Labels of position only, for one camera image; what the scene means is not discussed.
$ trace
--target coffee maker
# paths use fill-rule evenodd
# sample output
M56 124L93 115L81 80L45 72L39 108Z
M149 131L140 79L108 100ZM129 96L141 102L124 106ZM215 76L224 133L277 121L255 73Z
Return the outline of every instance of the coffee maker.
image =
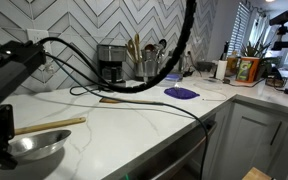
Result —
M99 73L106 81L121 87L126 86L122 69L123 62L126 61L125 46L98 44L97 59Z

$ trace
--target cabinet handle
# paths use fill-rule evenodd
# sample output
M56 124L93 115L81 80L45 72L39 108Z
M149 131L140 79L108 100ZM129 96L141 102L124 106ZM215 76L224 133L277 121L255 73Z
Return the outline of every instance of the cabinet handle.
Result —
M276 135L277 135L278 131L280 130L281 125L282 125L282 121L280 121L280 123L278 124L278 126L277 126L277 128L276 128L276 131L275 131L275 133L274 133L274 136L273 136L273 138L272 138L272 140L271 140L271 144L270 144L271 146L273 145L273 143L274 143L274 141L275 141Z

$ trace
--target chevron tile backsplash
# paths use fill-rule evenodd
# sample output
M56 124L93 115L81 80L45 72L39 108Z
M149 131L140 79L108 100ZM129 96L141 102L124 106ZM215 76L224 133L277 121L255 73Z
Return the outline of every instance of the chevron tile backsplash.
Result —
M218 0L197 0L192 35L194 59L206 58ZM184 20L185 0L0 0L0 45L28 41L27 29L47 30L75 45L97 65L97 44L124 45L139 33L141 47L168 42L167 51L176 47ZM52 54L94 77L69 48L53 42ZM68 88L75 83L54 63L55 74L36 70L14 94L36 93ZM67 68L83 84L82 77ZM134 64L123 64L125 79L134 78Z

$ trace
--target paper towel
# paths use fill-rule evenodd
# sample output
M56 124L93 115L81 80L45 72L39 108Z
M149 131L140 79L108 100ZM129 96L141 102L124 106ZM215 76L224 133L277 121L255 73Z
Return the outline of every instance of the paper towel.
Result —
M223 80L225 76L227 61L218 61L216 79Z

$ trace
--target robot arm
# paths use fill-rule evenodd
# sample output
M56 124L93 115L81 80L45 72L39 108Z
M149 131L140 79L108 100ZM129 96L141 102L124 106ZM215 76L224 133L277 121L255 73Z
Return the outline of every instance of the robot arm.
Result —
M274 51L280 51L282 50L282 48L288 48L288 41L282 42L282 37L286 33L288 33L287 27L284 26L284 24L287 22L288 22L288 10L276 16L275 18L271 19L269 22L270 26L281 25L281 27L279 27L277 31L278 39L274 43L274 46L272 48L272 50Z
M0 103L20 86L41 64L45 64L44 47L31 41L10 41L0 47ZM0 105L0 168L14 169L17 162L8 150L14 137L11 105Z

